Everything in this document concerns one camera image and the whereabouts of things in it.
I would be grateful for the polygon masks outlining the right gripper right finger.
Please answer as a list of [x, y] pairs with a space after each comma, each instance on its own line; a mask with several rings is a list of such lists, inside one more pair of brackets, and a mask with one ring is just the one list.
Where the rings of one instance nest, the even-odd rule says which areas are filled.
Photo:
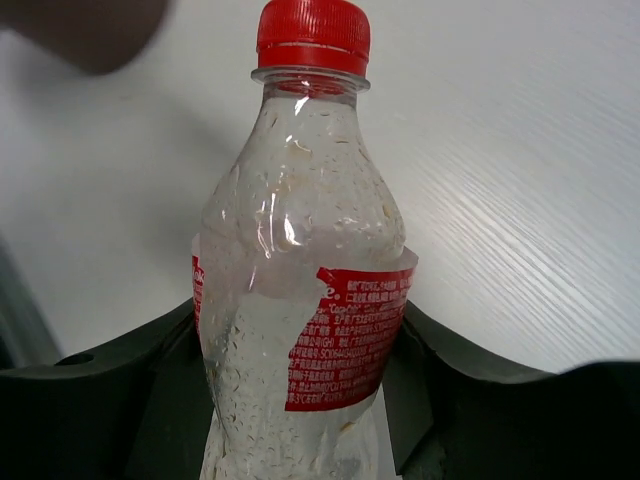
[[561, 373], [494, 354], [408, 305], [383, 378], [405, 479], [635, 479], [639, 365]]

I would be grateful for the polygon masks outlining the small red label bottle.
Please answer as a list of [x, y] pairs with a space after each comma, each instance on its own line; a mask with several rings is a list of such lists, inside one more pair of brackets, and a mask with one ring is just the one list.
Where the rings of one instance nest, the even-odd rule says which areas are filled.
[[378, 475], [372, 407], [418, 258], [360, 132], [369, 50], [350, 2], [262, 10], [260, 111], [197, 238], [205, 479]]

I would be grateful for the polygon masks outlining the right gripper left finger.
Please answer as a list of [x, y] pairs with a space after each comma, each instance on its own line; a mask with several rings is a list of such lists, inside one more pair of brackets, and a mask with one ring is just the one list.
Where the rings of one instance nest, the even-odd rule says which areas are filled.
[[196, 479], [212, 416], [193, 305], [1, 372], [4, 479]]

